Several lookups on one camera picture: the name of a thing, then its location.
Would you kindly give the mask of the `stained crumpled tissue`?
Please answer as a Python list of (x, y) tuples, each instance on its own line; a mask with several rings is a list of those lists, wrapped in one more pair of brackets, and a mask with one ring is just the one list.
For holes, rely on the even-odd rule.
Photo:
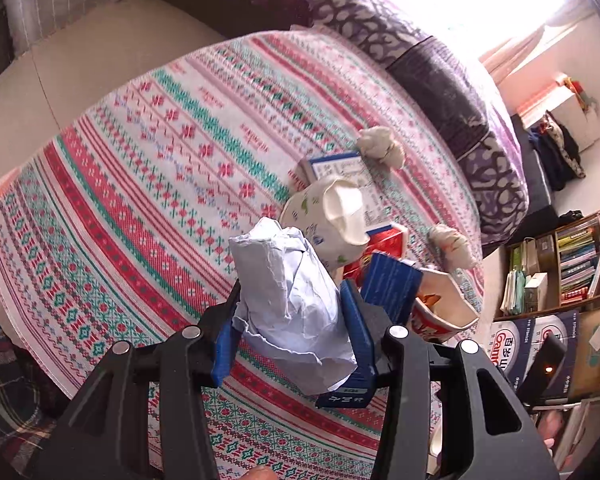
[(471, 252), (468, 238), (457, 229), (436, 224), (429, 232), (430, 242), (444, 255), (449, 269), (470, 270), (477, 264), (477, 259)]

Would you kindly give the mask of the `plaid fabric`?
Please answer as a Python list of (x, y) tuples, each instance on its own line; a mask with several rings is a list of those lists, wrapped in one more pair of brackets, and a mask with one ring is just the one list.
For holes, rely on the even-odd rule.
[(69, 398), (0, 325), (0, 479), (30, 479)]

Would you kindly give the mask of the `white drawer cabinet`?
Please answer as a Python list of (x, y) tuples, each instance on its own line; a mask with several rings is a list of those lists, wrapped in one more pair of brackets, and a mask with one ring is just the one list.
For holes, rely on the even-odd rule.
[(551, 82), (516, 107), (516, 114), (527, 129), (550, 114), (554, 122), (569, 130), (580, 151), (600, 140), (597, 112), (597, 102), (586, 94), (579, 81), (567, 76)]

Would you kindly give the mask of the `folded clothes pile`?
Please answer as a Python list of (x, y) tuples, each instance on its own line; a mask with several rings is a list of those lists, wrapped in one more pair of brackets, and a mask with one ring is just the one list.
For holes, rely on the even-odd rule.
[(568, 182), (586, 177), (579, 145), (548, 110), (529, 128), (528, 139), (539, 156), (552, 191), (561, 191)]

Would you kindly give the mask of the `crumpled white tissue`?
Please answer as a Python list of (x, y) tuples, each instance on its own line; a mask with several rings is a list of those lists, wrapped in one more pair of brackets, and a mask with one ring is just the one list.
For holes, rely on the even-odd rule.
[(363, 129), (356, 140), (358, 151), (389, 168), (400, 170), (405, 162), (403, 146), (388, 127), (376, 126)]

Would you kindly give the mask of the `pale blue paper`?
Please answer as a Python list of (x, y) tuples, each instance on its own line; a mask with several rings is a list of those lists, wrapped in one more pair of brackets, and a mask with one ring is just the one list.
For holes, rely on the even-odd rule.
[(331, 392), (358, 368), (339, 290), (296, 228), (262, 218), (230, 239), (240, 299), (233, 326), (306, 396)]

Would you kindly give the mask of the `patterned striped tablecloth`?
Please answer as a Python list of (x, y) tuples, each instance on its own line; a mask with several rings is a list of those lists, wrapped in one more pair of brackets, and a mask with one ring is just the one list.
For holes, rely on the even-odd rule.
[(198, 49), (104, 96), (0, 197), (0, 299), (32, 358), (73, 396), (106, 351), (155, 344), (230, 293), (228, 241), (277, 218), (307, 158), (390, 128), (399, 170), (372, 169), (407, 255), (441, 266), (443, 223), (480, 252), (479, 209), (450, 149), (368, 55), (324, 28)]

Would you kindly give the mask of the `red noodle carton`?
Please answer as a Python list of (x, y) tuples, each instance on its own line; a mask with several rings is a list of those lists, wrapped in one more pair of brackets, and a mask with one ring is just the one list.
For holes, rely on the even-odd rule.
[[(392, 222), (385, 230), (370, 233), (370, 244), (363, 255), (343, 268), (344, 278), (353, 278), (358, 287), (363, 284), (366, 268), (374, 252), (383, 252), (394, 258), (406, 256), (408, 232), (405, 226)], [(453, 271), (443, 256), (443, 270), (421, 268), (420, 284), (414, 311), (411, 315), (414, 329), (422, 336), (447, 341), (469, 330), (479, 318), (476, 309), (460, 290)]]

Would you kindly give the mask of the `white blue carton box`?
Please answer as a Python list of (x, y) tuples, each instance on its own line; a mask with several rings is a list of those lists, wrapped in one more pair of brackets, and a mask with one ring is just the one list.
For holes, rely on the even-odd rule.
[(390, 205), (358, 152), (305, 158), (300, 166), (310, 182), (326, 176), (337, 176), (353, 182), (362, 193), (366, 228), (378, 231), (390, 226)]

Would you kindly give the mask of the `wooden bookshelf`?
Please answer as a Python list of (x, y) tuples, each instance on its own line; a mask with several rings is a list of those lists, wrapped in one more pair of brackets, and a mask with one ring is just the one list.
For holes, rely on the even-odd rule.
[(494, 252), (495, 321), (600, 308), (600, 210)]

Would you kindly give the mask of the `crushed white paper cup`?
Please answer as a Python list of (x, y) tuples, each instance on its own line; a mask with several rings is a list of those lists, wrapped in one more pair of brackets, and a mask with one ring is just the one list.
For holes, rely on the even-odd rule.
[(364, 212), (358, 186), (330, 174), (291, 196), (278, 222), (299, 229), (325, 268), (335, 271), (358, 260), (370, 241)]

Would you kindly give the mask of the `black leather bench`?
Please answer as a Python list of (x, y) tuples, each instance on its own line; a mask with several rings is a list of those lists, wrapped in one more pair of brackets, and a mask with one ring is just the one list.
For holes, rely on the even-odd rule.
[(509, 239), (510, 244), (522, 242), (528, 237), (539, 237), (554, 231), (558, 214), (553, 205), (553, 195), (538, 153), (529, 142), (528, 131), (518, 114), (510, 116), (521, 149), (522, 166), (529, 192), (527, 215)]

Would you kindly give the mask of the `lower Ganten water box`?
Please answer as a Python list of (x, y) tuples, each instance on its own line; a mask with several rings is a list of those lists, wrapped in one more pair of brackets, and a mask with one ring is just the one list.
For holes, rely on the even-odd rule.
[(515, 390), (527, 374), (533, 327), (533, 318), (500, 321), (491, 325), (488, 356)]

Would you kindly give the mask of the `purple patterned bed quilt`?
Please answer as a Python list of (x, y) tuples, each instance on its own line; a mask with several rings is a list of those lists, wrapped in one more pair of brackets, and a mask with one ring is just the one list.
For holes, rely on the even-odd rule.
[(515, 233), (529, 208), (519, 142), (480, 62), (411, 20), (396, 0), (164, 0), (227, 38), (322, 25), (367, 54), (417, 103), (456, 158), (483, 245)]

